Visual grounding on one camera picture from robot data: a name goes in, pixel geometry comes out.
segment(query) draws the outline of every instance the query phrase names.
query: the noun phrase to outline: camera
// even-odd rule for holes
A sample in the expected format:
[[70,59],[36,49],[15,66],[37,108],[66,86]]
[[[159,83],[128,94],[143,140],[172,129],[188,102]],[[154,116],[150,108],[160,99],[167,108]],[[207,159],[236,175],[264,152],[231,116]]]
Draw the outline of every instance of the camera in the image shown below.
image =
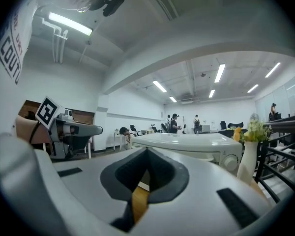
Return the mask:
[[70,110],[70,109],[66,109],[65,111],[64,111],[64,114],[60,114],[59,115],[59,118],[61,119],[61,120],[73,120],[73,116],[72,116],[72,110]]

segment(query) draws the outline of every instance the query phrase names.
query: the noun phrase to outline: white vase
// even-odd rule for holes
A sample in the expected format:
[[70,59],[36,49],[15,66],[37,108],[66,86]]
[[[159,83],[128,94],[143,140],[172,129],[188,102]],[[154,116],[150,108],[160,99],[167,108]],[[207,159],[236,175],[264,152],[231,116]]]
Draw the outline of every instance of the white vase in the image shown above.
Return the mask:
[[237,172],[237,178],[250,185],[257,162],[258,142],[245,142],[245,152]]

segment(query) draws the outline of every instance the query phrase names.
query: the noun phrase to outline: green plant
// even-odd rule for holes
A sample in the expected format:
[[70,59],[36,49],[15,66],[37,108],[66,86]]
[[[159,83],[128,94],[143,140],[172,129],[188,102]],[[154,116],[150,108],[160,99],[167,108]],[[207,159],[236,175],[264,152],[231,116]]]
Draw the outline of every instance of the green plant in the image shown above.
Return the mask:
[[247,125],[247,132],[240,132],[240,141],[246,142],[262,142],[268,139],[272,132],[271,127],[264,126],[264,123],[259,120],[250,120]]

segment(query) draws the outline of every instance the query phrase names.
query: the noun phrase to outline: fluorescent ceiling light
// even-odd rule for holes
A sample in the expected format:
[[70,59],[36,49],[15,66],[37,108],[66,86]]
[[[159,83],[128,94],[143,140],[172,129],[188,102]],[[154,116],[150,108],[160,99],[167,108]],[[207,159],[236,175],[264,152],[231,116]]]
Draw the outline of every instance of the fluorescent ceiling light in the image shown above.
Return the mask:
[[255,89],[257,86],[259,86],[258,84],[254,85],[247,93],[250,93],[253,89]]
[[209,95],[208,97],[209,97],[209,98],[212,98],[213,95],[214,95],[214,92],[215,92],[215,90],[211,90],[211,93],[210,93],[210,95]]
[[225,68],[225,64],[220,64],[220,67],[218,68],[217,75],[214,81],[215,83],[218,83],[220,81],[224,68]]
[[181,103],[182,104],[191,104],[191,103],[193,103],[193,100],[184,100]]
[[269,71],[269,73],[268,73],[265,77],[266,77],[266,78],[269,77],[269,76],[271,75],[271,73],[273,73],[274,70],[275,70],[280,64],[281,64],[281,63],[278,62],[278,63],[275,65],[275,67],[273,67],[273,68],[271,69],[271,71]]
[[65,18],[61,15],[58,15],[58,14],[55,14],[55,13],[52,13],[50,12],[49,13],[49,19],[50,20],[53,20],[53,21],[56,21],[58,23],[61,23],[61,24],[64,24],[66,26],[69,26],[73,29],[76,29],[84,34],[86,34],[87,36],[90,36],[90,34],[92,33],[92,29],[86,27],[86,26],[83,26],[77,22],[74,22],[73,20],[71,19],[68,19],[68,18]]
[[158,81],[153,81],[153,83],[159,88],[161,89],[162,92],[167,92],[165,88],[163,88],[163,86],[158,82]]
[[173,102],[177,102],[174,97],[169,97]]
[[286,89],[286,91],[287,91],[287,90],[290,90],[290,89],[293,88],[293,87],[295,87],[295,84],[292,85],[291,87],[289,87],[288,89]]

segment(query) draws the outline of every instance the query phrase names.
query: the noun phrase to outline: yellow flower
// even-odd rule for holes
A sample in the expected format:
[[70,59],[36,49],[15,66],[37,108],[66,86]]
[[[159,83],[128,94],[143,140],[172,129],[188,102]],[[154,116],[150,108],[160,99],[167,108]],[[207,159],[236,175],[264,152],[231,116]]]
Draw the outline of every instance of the yellow flower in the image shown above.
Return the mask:
[[241,133],[241,128],[240,127],[236,128],[234,130],[234,140],[236,142],[239,142],[239,140],[240,140],[240,133]]

